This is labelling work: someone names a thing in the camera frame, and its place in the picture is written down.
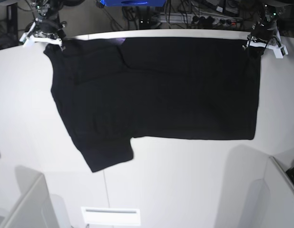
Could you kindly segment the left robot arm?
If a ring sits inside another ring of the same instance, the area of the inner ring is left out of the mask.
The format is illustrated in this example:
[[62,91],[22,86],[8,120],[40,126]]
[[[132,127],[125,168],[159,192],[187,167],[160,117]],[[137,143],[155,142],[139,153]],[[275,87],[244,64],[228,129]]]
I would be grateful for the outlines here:
[[242,46],[249,53],[250,47],[273,51],[277,59],[288,55],[286,46],[282,43],[277,21],[284,12],[284,7],[292,4],[291,0],[261,0],[259,20],[253,25],[247,36],[247,43]]

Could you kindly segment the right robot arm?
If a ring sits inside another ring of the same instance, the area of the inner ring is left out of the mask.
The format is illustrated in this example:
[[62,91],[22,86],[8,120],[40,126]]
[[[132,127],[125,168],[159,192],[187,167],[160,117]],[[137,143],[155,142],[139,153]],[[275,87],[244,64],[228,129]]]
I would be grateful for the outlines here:
[[67,22],[61,21],[59,11],[63,7],[62,0],[32,0],[31,11],[36,13],[34,21],[20,38],[25,47],[34,43],[45,43],[59,46],[64,50],[63,39],[66,37],[64,28]]

